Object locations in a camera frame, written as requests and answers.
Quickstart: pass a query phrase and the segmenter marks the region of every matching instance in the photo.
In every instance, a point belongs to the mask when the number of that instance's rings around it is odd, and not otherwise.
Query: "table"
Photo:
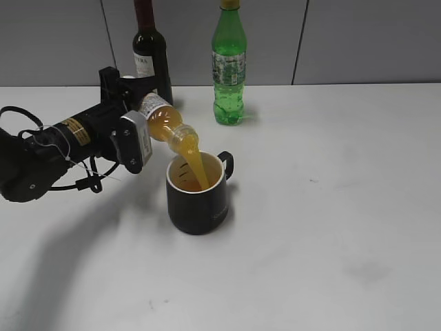
[[[173,153],[158,142],[140,175],[120,167],[100,194],[1,200],[0,330],[439,330],[440,90],[252,86],[246,121],[224,127],[212,88],[174,88],[201,149],[235,156],[224,224],[201,237],[171,224]],[[0,100],[50,124],[99,89],[0,88]]]

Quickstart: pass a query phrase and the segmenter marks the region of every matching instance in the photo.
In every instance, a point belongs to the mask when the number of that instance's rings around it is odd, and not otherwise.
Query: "gray wall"
[[[156,0],[155,21],[167,40],[173,85],[211,85],[211,39],[219,0]],[[132,1],[103,0],[119,70],[134,74],[136,33]],[[290,84],[306,0],[242,0],[240,18],[248,40],[247,83]]]
[[[99,0],[3,1],[0,47],[0,86],[96,85],[113,64]]]
[[[441,81],[441,1],[310,0],[294,83]]]
[[[114,62],[134,74],[133,1],[102,2],[4,4],[0,86],[97,85],[98,70]],[[211,85],[218,2],[154,0],[174,85]],[[242,0],[247,83],[290,84],[297,51],[295,84],[441,81],[440,12],[438,0]]]

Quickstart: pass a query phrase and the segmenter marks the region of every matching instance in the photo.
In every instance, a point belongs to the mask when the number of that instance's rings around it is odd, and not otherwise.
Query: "green bottle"
[[[221,0],[220,19],[212,39],[214,116],[233,126],[243,118],[247,37],[240,22],[240,0]]]

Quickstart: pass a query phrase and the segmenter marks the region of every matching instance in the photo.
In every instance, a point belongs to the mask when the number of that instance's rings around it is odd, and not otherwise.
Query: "mug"
[[[227,180],[233,174],[233,155],[222,152],[216,157],[201,152],[201,157],[211,184],[204,191],[194,189],[196,177],[183,157],[175,157],[167,167],[168,214],[173,224],[188,234],[211,232],[228,213]]]

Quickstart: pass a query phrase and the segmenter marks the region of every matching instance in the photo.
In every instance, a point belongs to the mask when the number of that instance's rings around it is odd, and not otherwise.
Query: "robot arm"
[[[95,157],[115,162],[131,173],[139,173],[151,155],[150,138],[143,115],[138,109],[142,99],[156,88],[155,77],[120,78],[119,71],[107,67],[99,72],[101,102],[65,121],[44,129],[43,124],[26,110],[5,107],[33,120],[38,130],[24,130],[12,136],[0,128],[0,193],[9,201],[26,202],[42,197],[48,190],[91,188],[102,190],[97,174],[76,181],[75,185],[55,188],[53,184],[76,163],[90,158],[96,171]],[[31,134],[23,138],[23,133]]]

